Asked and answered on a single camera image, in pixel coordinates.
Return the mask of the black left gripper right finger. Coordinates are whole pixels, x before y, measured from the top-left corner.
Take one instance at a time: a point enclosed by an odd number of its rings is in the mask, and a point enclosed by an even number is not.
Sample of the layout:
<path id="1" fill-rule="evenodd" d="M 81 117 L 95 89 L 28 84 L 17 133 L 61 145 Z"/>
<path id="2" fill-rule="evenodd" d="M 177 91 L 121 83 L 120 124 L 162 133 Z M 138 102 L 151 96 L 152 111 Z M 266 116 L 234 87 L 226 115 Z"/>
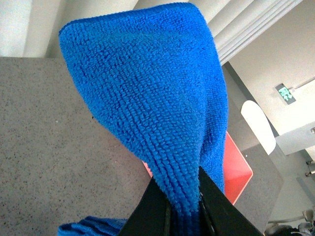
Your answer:
<path id="1" fill-rule="evenodd" d="M 202 236 L 260 236 L 262 233 L 227 199 L 202 167 L 200 234 Z"/>

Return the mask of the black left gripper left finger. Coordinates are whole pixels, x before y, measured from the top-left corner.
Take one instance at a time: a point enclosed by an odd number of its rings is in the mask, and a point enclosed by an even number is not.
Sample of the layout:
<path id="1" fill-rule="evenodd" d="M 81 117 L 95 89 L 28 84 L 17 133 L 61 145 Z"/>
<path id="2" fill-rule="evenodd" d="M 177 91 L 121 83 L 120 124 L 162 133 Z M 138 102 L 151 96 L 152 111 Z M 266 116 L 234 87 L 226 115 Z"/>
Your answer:
<path id="1" fill-rule="evenodd" d="M 166 195 L 152 178 L 120 236 L 169 236 L 171 205 Z"/>

